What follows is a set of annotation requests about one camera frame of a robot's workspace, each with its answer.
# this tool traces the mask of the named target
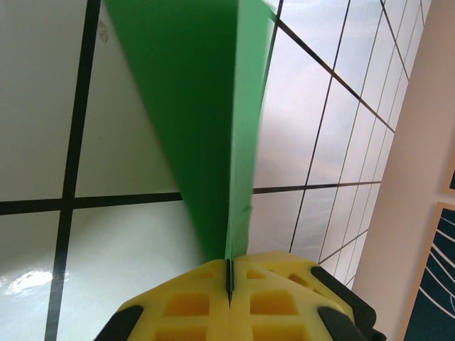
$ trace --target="grout line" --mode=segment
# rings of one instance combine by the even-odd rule
[[[390,32],[392,32],[392,38],[393,38],[393,41],[395,43],[395,47],[397,49],[398,56],[400,57],[401,63],[403,65],[403,68],[405,69],[405,60],[403,59],[403,57],[401,55],[400,48],[398,47],[398,42],[397,42],[398,35],[400,34],[401,22],[400,22],[400,27],[398,28],[397,37],[395,37],[395,35],[393,34],[392,24],[390,23],[389,16],[387,14],[387,11],[385,10],[385,5],[384,5],[384,3],[382,1],[380,1],[380,3],[381,3],[381,6],[382,6],[382,9],[384,10],[385,19],[387,20],[387,24],[389,25]],[[405,16],[406,5],[405,5],[405,8],[403,9],[403,15],[401,17],[401,21],[403,21],[403,17]],[[407,74],[406,69],[405,69],[405,74],[406,74],[406,78],[409,80],[410,77]]]
[[[322,189],[322,188],[338,188],[338,187],[349,187],[349,186],[374,185],[376,183],[380,183],[380,181],[369,181],[369,182],[364,182],[364,183],[328,183],[328,184],[323,184],[323,185],[262,187],[262,188],[255,188],[253,190],[253,194],[280,193],[280,192],[293,192],[296,190],[318,190],[318,189]]]
[[[420,14],[422,15],[422,24],[425,27],[424,5],[422,4],[422,0],[420,0]]]
[[[348,229],[349,229],[350,218],[352,217],[353,210],[354,210],[354,206],[355,206],[355,199],[357,199],[357,193],[358,193],[358,187],[355,189],[355,195],[354,195],[353,205],[350,207],[349,218],[348,218],[348,222],[346,223],[346,229],[344,230],[343,241],[341,242],[341,245],[343,245],[343,244],[344,244],[344,241],[346,240],[346,235],[347,235]],[[340,263],[340,257],[339,257],[338,260],[336,261],[335,272],[336,272],[336,269],[338,268],[338,264],[339,264],[339,263]]]
[[[345,16],[344,16],[344,19],[343,19],[343,25],[341,26],[340,38],[338,39],[338,46],[336,48],[335,60],[333,61],[333,69],[334,70],[335,70],[335,66],[336,66],[336,61],[338,59],[338,54],[340,53],[341,40],[343,39],[344,28],[346,27],[346,20],[348,19],[349,6],[350,6],[350,0],[348,0],[348,4],[346,6],[346,13],[345,13]],[[323,123],[324,116],[325,116],[325,113],[326,113],[328,96],[330,94],[330,89],[331,89],[331,86],[332,86],[332,82],[333,82],[333,75],[331,75],[330,80],[328,81],[326,98],[324,100],[324,106],[322,108],[321,120],[319,121],[318,131],[316,133],[316,140],[314,141],[314,147],[313,147],[313,152],[311,154],[310,164],[309,164],[309,167],[308,167],[308,173],[306,174],[305,185],[308,185],[308,181],[309,181],[309,178],[310,178],[310,175],[311,175],[311,169],[313,167],[314,156],[316,155],[316,148],[317,148],[318,142],[319,142],[319,135],[321,133],[322,123]],[[304,192],[301,194],[299,211],[297,212],[296,224],[294,226],[294,232],[292,233],[291,245],[289,246],[289,253],[292,251],[292,245],[294,245],[294,239],[295,239],[296,232],[297,232],[297,226],[299,225],[299,218],[300,218],[301,208],[302,208],[302,206],[304,204],[305,194],[306,194],[306,190],[304,190]]]
[[[0,202],[0,215],[58,211],[63,208],[62,199],[40,199]]]
[[[107,195],[99,197],[76,197],[72,200],[39,199],[0,202],[0,215],[19,215],[26,213],[59,211],[64,209],[109,207],[120,205],[149,204],[182,200],[179,192],[147,193],[128,195]]]
[[[368,105],[368,103],[365,102],[365,100],[363,100],[359,94],[357,92],[355,92],[353,90],[352,87],[350,87],[338,74],[335,73],[335,71],[333,71],[312,49],[310,49],[310,47],[305,44],[305,42],[303,42],[302,39],[300,39],[300,37],[298,37],[297,34],[295,34],[295,32],[293,32],[292,29],[290,29],[283,21],[279,20],[279,18],[277,19],[277,23],[278,23],[278,26],[295,42],[297,43],[297,45],[299,45],[301,48],[303,48],[323,69],[325,69],[330,75],[333,76],[333,78],[335,78],[336,80],[338,80],[338,82],[343,85],[356,99],[358,99],[360,101],[360,103],[362,103],[365,108],[367,108],[373,115],[376,116],[376,118],[378,118],[388,129],[390,129],[391,131],[395,132],[391,126],[389,126],[387,124],[387,122],[382,119],[382,117],[380,117],[378,115],[378,113],[376,113],[371,107],[370,105]]]
[[[87,7],[85,9],[85,22],[80,47],[73,118],[71,121],[65,177],[63,180],[63,204],[67,201],[71,201],[75,197],[80,150],[82,148],[82,137],[84,134],[85,115],[90,89],[90,77],[92,74],[93,55],[95,52],[97,24],[100,14],[100,4],[101,0],[87,0]],[[48,314],[44,335],[45,341],[57,340],[58,321],[60,319],[60,308],[63,297],[63,284],[65,283],[66,261],[68,257],[68,246],[70,243],[72,218],[73,209],[71,207],[63,207],[60,211],[57,242],[55,243],[53,276],[50,283]]]
[[[419,6],[419,12],[422,12],[422,7]],[[412,27],[412,32],[411,32],[411,38],[409,38],[409,43],[407,44],[407,49],[406,49],[406,55],[405,55],[405,61],[407,59],[407,54],[409,53],[410,51],[410,47],[411,47],[411,42],[412,42],[412,38],[414,37],[414,31],[415,31],[415,28],[417,26],[417,21],[419,20],[419,13],[417,12],[417,16],[415,17],[415,20],[414,20],[414,26]]]
[[[385,79],[384,79],[384,83],[382,84],[381,95],[379,97],[378,112],[379,112],[379,109],[381,108],[382,96],[384,96],[384,89],[385,89],[385,85],[387,84],[387,79],[389,77],[390,66],[392,65],[392,60],[393,60],[393,55],[395,54],[395,50],[397,50],[396,46],[393,47],[392,54],[390,55],[390,59],[389,59],[389,65],[387,66],[387,71],[385,72]]]
[[[325,262],[327,259],[331,258],[332,256],[334,256],[337,252],[341,251],[342,249],[344,249],[345,247],[347,247],[350,243],[354,242],[355,240],[357,240],[357,238],[359,238],[360,236],[363,236],[365,233],[367,233],[368,229],[366,229],[365,231],[363,231],[362,233],[360,233],[356,238],[352,238],[349,242],[347,242],[346,244],[344,244],[342,247],[340,247],[339,249],[335,250],[334,252],[332,252],[331,254],[329,254],[327,257],[325,257],[324,259],[318,261],[318,264],[322,264],[323,262]]]
[[[354,278],[355,278],[355,275],[349,281],[346,282],[346,285],[348,286],[349,283],[352,282]]]
[[[77,210],[81,208],[137,205],[153,202],[170,202],[179,200],[182,200],[182,196],[178,192],[135,195],[113,195],[108,197],[77,197],[74,199],[73,209]]]
[[[65,283],[66,260],[68,257],[68,244],[70,242],[70,229],[63,229],[61,227],[71,226],[72,219],[73,210],[64,209],[60,211],[53,274],[52,281],[50,282],[48,315],[45,324],[45,341],[57,340],[63,284]]]
[[[322,188],[339,188],[349,186],[374,185],[380,181],[364,183],[329,183],[323,185],[298,185],[285,187],[255,188],[253,194],[281,193],[296,190],[318,190]],[[153,202],[170,202],[182,200],[179,192],[173,193],[147,193],[128,195],[106,195],[98,197],[76,197],[73,200],[64,199],[37,199],[0,202],[1,215],[20,215],[27,213],[39,213],[59,211],[66,208],[79,210],[82,208],[111,207],[121,205],[139,205]]]
[[[393,97],[393,102],[392,102],[392,108],[390,109],[390,115],[389,115],[389,119],[387,120],[387,123],[390,124],[390,119],[392,118],[392,112],[393,112],[393,108],[395,107],[395,100],[397,99],[397,93],[398,93],[398,88],[400,87],[400,83],[401,83],[401,77],[403,77],[403,70],[401,70],[401,73],[400,73],[400,78],[398,80],[398,85],[397,85],[397,91],[395,91],[395,96]]]
[[[353,262],[353,257],[354,257],[355,248],[357,247],[357,241],[358,241],[358,239],[355,240],[353,253],[350,255],[348,270],[346,271],[346,276],[345,276],[345,278],[344,278],[344,281],[345,281],[345,282],[346,282],[346,279],[348,278],[348,273],[349,273],[350,265],[351,265],[352,262]]]

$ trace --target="black grid line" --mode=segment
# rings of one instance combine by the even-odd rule
[[[393,54],[395,53],[395,50],[396,50],[396,46],[394,46],[393,50],[392,50],[392,55],[390,55],[390,59],[389,59],[389,65],[387,66],[387,71],[385,73],[385,79],[384,79],[384,83],[382,84],[382,90],[381,90],[381,95],[379,97],[379,105],[378,105],[378,112],[380,111],[380,108],[381,108],[381,104],[382,104],[382,96],[384,96],[384,89],[385,89],[385,85],[387,84],[387,79],[389,78],[389,71],[390,71],[390,66],[392,64],[392,60],[393,60]]]
[[[420,0],[420,14],[422,15],[422,24],[425,27],[424,6],[422,5],[422,0]]]
[[[264,79],[262,80],[262,105],[264,105],[264,95],[265,95],[265,88],[267,86],[267,79],[269,78],[269,70],[270,70],[270,63],[272,62],[272,55],[275,46],[275,40],[277,39],[277,31],[278,31],[278,24],[277,19],[281,16],[282,9],[283,9],[283,2],[284,0],[279,0],[277,14],[275,14],[272,10],[270,10],[270,18],[274,22],[272,36],[270,37],[270,45],[269,45],[269,53],[267,54],[267,60],[265,63],[265,70],[264,70]]]
[[[353,281],[354,278],[355,278],[355,275],[352,276],[352,277],[350,278],[350,280],[346,282],[346,286],[348,286],[348,285]]]
[[[390,124],[390,119],[392,118],[393,108],[395,107],[395,101],[397,100],[398,88],[400,87],[400,83],[401,83],[401,79],[402,79],[403,75],[404,75],[404,72],[403,72],[403,70],[401,70],[400,78],[398,80],[398,85],[397,85],[397,91],[395,91],[395,96],[393,97],[393,102],[392,102],[392,108],[390,109],[389,119],[387,120],[388,124]]]
[[[379,32],[379,27],[380,27],[380,23],[381,23],[381,20],[382,20],[382,13],[383,13],[384,9],[381,11],[381,14],[379,16],[379,20],[378,20],[378,27],[376,28],[376,33],[375,33],[375,37],[374,37],[374,41],[373,41],[373,46],[371,47],[371,52],[370,52],[370,57],[368,59],[368,64],[367,64],[367,70],[365,72],[365,78],[363,79],[363,84],[362,84],[362,90],[360,91],[360,93],[362,94],[363,93],[363,89],[365,88],[365,83],[366,83],[366,79],[367,79],[367,75],[368,75],[368,71],[370,69],[370,63],[371,63],[371,58],[373,57],[373,51],[375,49],[375,45],[376,45],[376,39],[378,37],[378,32]],[[354,117],[354,122],[353,122],[353,127],[350,131],[350,136],[349,136],[349,142],[348,142],[348,147],[346,149],[346,153],[345,153],[345,156],[344,156],[344,160],[343,160],[343,165],[341,167],[341,173],[340,173],[340,177],[338,179],[338,182],[341,182],[341,177],[343,175],[343,171],[344,171],[344,166],[346,164],[346,159],[348,157],[348,152],[349,152],[349,146],[350,146],[350,143],[351,143],[351,140],[352,140],[352,137],[353,137],[353,132],[354,132],[354,128],[355,128],[355,123],[357,122],[357,117],[358,117],[358,110],[360,109],[360,102],[358,103],[357,105],[357,110],[355,112],[355,117]],[[363,171],[363,166],[365,165],[365,160],[368,156],[368,149],[369,149],[369,146],[370,146],[370,140],[371,140],[371,136],[373,135],[373,131],[374,131],[374,128],[375,128],[375,125],[373,124],[373,127],[371,129],[371,132],[370,132],[370,139],[368,140],[368,145],[367,145],[367,151],[365,153],[365,158],[363,159],[363,164],[362,164],[362,170],[360,171],[360,177],[362,176],[362,171]],[[330,211],[330,215],[328,216],[328,222],[327,222],[327,228],[326,228],[326,232],[324,234],[324,238],[323,238],[323,241],[322,241],[322,247],[321,247],[321,251],[319,253],[319,258],[318,260],[320,261],[321,260],[321,257],[322,257],[322,251],[323,251],[323,246],[324,244],[326,243],[326,238],[327,238],[327,233],[328,233],[328,228],[330,226],[330,221],[331,221],[331,218],[332,218],[332,214],[333,214],[333,209],[335,207],[335,202],[336,202],[336,198],[338,196],[338,188],[336,189],[336,192],[335,192],[335,197],[333,199],[333,204],[332,204],[332,208],[331,208],[331,211]]]
[[[318,261],[318,264],[322,264],[323,262],[325,262],[327,259],[331,258],[332,256],[336,255],[337,252],[341,251],[342,249],[344,249],[345,247],[347,247],[349,244],[351,244],[352,242],[355,242],[357,240],[357,238],[363,236],[365,233],[367,233],[368,229],[366,229],[365,231],[363,231],[362,233],[360,233],[357,237],[354,237],[352,238],[349,242],[347,242],[346,244],[342,245],[339,249],[335,250],[334,252],[332,252],[331,254],[329,254],[327,257],[324,257],[323,259],[319,260]]]
[[[182,200],[179,192],[75,197],[73,199],[37,199],[0,202],[0,216],[23,213],[77,210],[80,208],[110,207],[120,205],[150,204]]]
[[[343,25],[341,26],[340,38],[338,39],[338,45],[336,47],[335,60],[333,61],[333,69],[335,69],[336,61],[338,59],[338,54],[340,53],[341,40],[343,39],[343,32],[344,32],[344,28],[346,26],[346,20],[348,18],[349,6],[350,6],[350,0],[348,0],[348,5],[346,6],[346,13],[345,13],[345,16],[344,16],[344,19],[343,19]],[[316,133],[316,139],[314,141],[313,151],[311,152],[311,159],[310,159],[310,164],[309,164],[309,167],[308,167],[308,173],[306,174],[305,185],[308,185],[308,181],[309,181],[309,178],[310,178],[310,175],[311,175],[311,169],[313,167],[314,156],[316,155],[316,148],[317,148],[318,142],[319,142],[319,135],[321,133],[322,123],[324,121],[324,116],[325,116],[325,113],[326,113],[328,96],[330,94],[330,89],[332,87],[332,82],[333,82],[333,75],[331,75],[330,80],[328,81],[326,98],[324,100],[324,106],[322,108],[321,119],[319,120],[319,126],[318,126],[318,131]],[[292,233],[291,244],[289,245],[289,252],[292,251],[292,245],[294,244],[294,239],[295,239],[296,232],[297,232],[297,226],[299,225],[299,218],[300,218],[301,208],[303,206],[304,199],[305,199],[305,193],[306,193],[306,190],[304,190],[303,193],[301,194],[299,211],[297,212],[297,218],[296,218],[296,223],[294,225],[294,231]]]
[[[405,60],[402,57],[402,54],[400,52],[400,48],[398,47],[398,42],[397,42],[398,35],[400,34],[400,28],[401,28],[401,24],[402,24],[402,21],[403,21],[403,16],[405,15],[405,11],[406,11],[407,1],[408,0],[406,0],[405,8],[403,9],[403,15],[401,17],[400,27],[398,28],[398,32],[397,32],[397,36],[396,37],[395,37],[395,34],[393,34],[392,24],[390,23],[389,16],[387,14],[387,11],[385,10],[384,2],[380,1],[380,3],[381,3],[381,6],[382,6],[382,9],[384,11],[385,20],[387,20],[387,24],[389,26],[390,32],[392,32],[392,37],[393,37],[393,41],[394,41],[395,47],[396,47],[397,52],[398,52],[398,56],[400,57],[401,63],[403,65],[403,68],[405,69],[406,78],[409,80],[410,77],[407,74],[407,71],[406,71],[406,68],[405,68]]]
[[[68,143],[65,177],[63,181],[63,202],[72,200],[75,197],[100,5],[101,0],[87,0],[80,47],[79,68],[77,71],[73,117],[70,128],[70,140]],[[48,315],[45,326],[44,339],[46,341],[57,340],[72,219],[73,209],[71,207],[64,207],[60,211],[60,219],[58,221],[53,277],[50,283]]]
[[[321,185],[298,185],[298,186],[284,186],[284,187],[261,187],[255,188],[253,194],[265,193],[280,193],[280,192],[294,192],[296,190],[318,190],[322,188],[338,188],[349,186],[362,186],[380,183],[380,181],[369,181],[364,183],[326,183]]]
[[[358,239],[355,240],[353,253],[351,254],[350,259],[349,259],[348,272],[346,272],[346,277],[344,278],[345,281],[346,281],[346,279],[348,278],[349,269],[350,269],[350,266],[351,266],[352,263],[353,263],[353,257],[354,257],[354,253],[355,253],[355,248],[357,247],[357,241],[358,241]]]
[[[419,6],[419,12],[422,12],[422,6]],[[408,53],[409,53],[409,51],[410,51],[412,38],[414,37],[415,28],[416,28],[416,26],[417,26],[417,21],[419,20],[419,12],[417,12],[417,16],[415,17],[414,25],[413,25],[413,27],[412,27],[412,32],[411,32],[411,38],[409,39],[409,43],[407,44],[406,55],[405,55],[405,62],[406,62],[406,59],[407,59],[407,55],[408,55]]]

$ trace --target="white tile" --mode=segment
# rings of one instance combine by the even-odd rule
[[[407,50],[405,58],[405,67],[408,75],[411,75],[412,67],[414,66],[415,56],[417,54],[417,49],[420,44],[420,38],[424,31],[424,24],[419,17],[417,17],[414,31],[412,32],[411,42],[409,43],[409,48]]]
[[[390,25],[392,26],[395,36],[397,36],[398,29],[400,28],[401,19],[403,17],[403,13],[405,12],[406,2],[407,0],[387,0],[385,2],[385,10],[387,11]]]
[[[341,248],[348,227],[349,215],[354,203],[356,186],[340,187],[336,194],[335,204],[328,224],[326,240],[321,259]]]
[[[385,16],[382,16],[362,91],[362,98],[375,111],[379,107],[394,46],[395,42],[393,41],[390,27]]]
[[[422,11],[425,23],[427,22],[429,6],[432,4],[432,0],[422,0]]]
[[[327,259],[321,263],[321,266],[324,268],[324,270],[329,272],[330,275],[332,275],[332,276],[335,274],[335,269],[336,269],[336,264],[338,263],[338,258],[340,258],[340,252],[337,252],[332,257],[330,257],[329,259]]]
[[[335,188],[306,191],[292,245],[293,254],[319,260],[335,194]]]
[[[278,30],[264,96],[255,187],[305,183],[329,78]]]
[[[248,253],[289,251],[302,191],[255,194]]]
[[[373,181],[386,129],[387,127],[379,119],[376,119],[360,176],[361,182]]]
[[[340,251],[340,258],[338,260],[338,264],[336,265],[334,277],[341,283],[346,283],[346,275],[348,274],[350,260],[353,257],[354,246],[355,242],[352,242],[343,247]]]
[[[365,244],[366,237],[367,233],[364,233],[355,241],[353,258],[350,261],[348,275],[346,276],[347,281],[349,281],[357,272],[358,263],[360,261],[360,256],[362,255],[363,245]]]
[[[379,1],[350,2],[335,71],[358,94],[362,90],[381,12]]]
[[[97,37],[76,195],[177,191],[107,10]]]
[[[350,282],[346,284],[346,288],[348,288],[349,290],[352,290],[353,289],[354,280],[355,280],[355,277],[352,278],[350,280]]]
[[[59,212],[0,217],[0,335],[43,340]]]
[[[376,199],[378,198],[380,184],[374,184],[371,186],[371,191],[368,196],[367,205],[365,207],[365,213],[363,214],[362,222],[360,224],[360,233],[366,231],[371,222],[371,217],[373,215],[373,210],[375,208]]]
[[[333,67],[347,0],[285,1],[280,19]]]
[[[402,71],[400,75],[400,81],[398,82],[397,93],[395,94],[395,99],[393,100],[392,112],[390,113],[388,122],[394,130],[397,128],[398,119],[400,118],[403,100],[405,99],[407,83],[408,81],[406,74],[404,71]]]
[[[375,116],[361,104],[355,118],[354,130],[341,173],[341,183],[357,183],[360,180],[374,123]]]
[[[379,155],[378,165],[376,166],[374,181],[381,181],[384,175],[385,165],[389,158],[390,148],[392,147],[392,140],[394,134],[387,129],[385,132],[384,142],[382,143],[381,154]]]
[[[404,57],[407,47],[410,44],[412,29],[417,15],[421,16],[419,12],[420,1],[408,0],[405,7],[405,13],[401,22],[400,30],[398,31],[397,44],[400,49],[401,55]]]
[[[308,184],[338,183],[358,100],[337,80],[328,95]]]
[[[264,2],[269,5],[269,7],[273,10],[274,13],[278,10],[279,0],[264,0]]]
[[[62,194],[86,3],[1,2],[0,200]]]
[[[123,302],[203,262],[181,201],[76,210],[58,340],[93,340]]]
[[[397,93],[402,70],[403,64],[401,63],[397,49],[395,49],[387,71],[387,78],[385,79],[384,90],[382,91],[379,109],[377,111],[378,115],[386,122],[389,120],[390,112],[392,111],[393,99]]]
[[[371,185],[358,186],[357,193],[355,194],[354,206],[350,213],[348,229],[344,243],[348,243],[358,236],[360,224],[362,222],[363,213],[367,205],[368,195],[370,194]]]

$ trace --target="tiled wall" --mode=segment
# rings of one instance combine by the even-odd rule
[[[250,252],[352,284],[429,1],[272,6]],[[91,340],[203,257],[104,4],[0,24],[0,339]]]
[[[352,286],[430,1],[272,0],[249,252]]]

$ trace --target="dark blue picture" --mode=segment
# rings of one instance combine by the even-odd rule
[[[430,340],[455,340],[455,211],[446,208],[439,219],[405,336],[405,341]]]

